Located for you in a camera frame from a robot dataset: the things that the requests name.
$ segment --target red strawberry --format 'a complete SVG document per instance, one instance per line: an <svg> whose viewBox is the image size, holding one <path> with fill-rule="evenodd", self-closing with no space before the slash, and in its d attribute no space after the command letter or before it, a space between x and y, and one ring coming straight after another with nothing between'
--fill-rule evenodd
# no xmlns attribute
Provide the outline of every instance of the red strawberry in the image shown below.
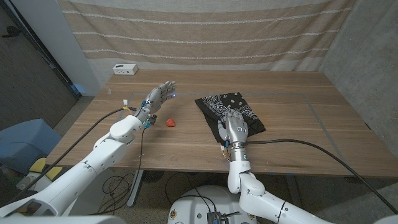
<svg viewBox="0 0 398 224"><path fill-rule="evenodd" d="M169 118L169 119L166 121L166 125L167 125L168 127L175 127L175 123L174 123L173 118Z"/></svg>

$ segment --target beige curtain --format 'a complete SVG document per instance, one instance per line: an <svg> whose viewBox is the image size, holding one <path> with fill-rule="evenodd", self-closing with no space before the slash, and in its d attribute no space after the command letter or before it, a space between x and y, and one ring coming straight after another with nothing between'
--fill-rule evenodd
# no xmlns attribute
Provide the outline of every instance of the beige curtain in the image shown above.
<svg viewBox="0 0 398 224"><path fill-rule="evenodd" d="M355 1L58 3L106 80L124 62L140 69L318 70Z"/></svg>

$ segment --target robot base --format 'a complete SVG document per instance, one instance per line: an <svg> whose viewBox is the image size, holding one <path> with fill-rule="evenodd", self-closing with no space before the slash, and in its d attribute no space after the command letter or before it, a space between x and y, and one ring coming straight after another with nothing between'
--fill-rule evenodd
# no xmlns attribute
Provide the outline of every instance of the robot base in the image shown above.
<svg viewBox="0 0 398 224"><path fill-rule="evenodd" d="M235 224L257 224L256 217L250 215L242 210L239 206L239 194L232 194L228 188L207 185L197 188L200 195L210 198L216 205L217 212L221 214L230 214L239 212L238 214L228 217L229 223ZM188 191L182 196L198 195L195 189ZM214 212L214 206L211 201L205 199ZM168 224L187 224L187 223L202 223L207 224L208 207L200 197L184 197L174 202L172 205Z"/></svg>

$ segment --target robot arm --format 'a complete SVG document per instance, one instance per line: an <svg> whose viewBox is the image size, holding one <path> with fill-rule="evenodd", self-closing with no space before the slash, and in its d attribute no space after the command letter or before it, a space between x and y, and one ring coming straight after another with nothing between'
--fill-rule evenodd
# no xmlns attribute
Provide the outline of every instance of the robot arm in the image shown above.
<svg viewBox="0 0 398 224"><path fill-rule="evenodd" d="M221 138L231 143L228 188L233 194L241 193L239 206L245 212L274 223L329 223L267 192L264 185L249 172L251 167L244 147L248 126L242 115L229 110L224 120L225 128L218 121L218 132Z"/></svg>
<svg viewBox="0 0 398 224"><path fill-rule="evenodd" d="M142 103L142 108L111 126L110 132L99 139L93 151L44 190L0 208L0 217L14 215L61 216L87 186L105 169L119 162L134 140L134 131L154 124L162 103L174 97L175 82L154 88Z"/></svg>

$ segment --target white power strip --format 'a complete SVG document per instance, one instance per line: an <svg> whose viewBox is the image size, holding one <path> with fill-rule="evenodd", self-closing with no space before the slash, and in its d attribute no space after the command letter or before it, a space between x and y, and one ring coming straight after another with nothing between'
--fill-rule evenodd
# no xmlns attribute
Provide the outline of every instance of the white power strip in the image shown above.
<svg viewBox="0 0 398 224"><path fill-rule="evenodd" d="M116 75L134 75L137 70L136 64L116 64L113 67L113 72Z"/></svg>

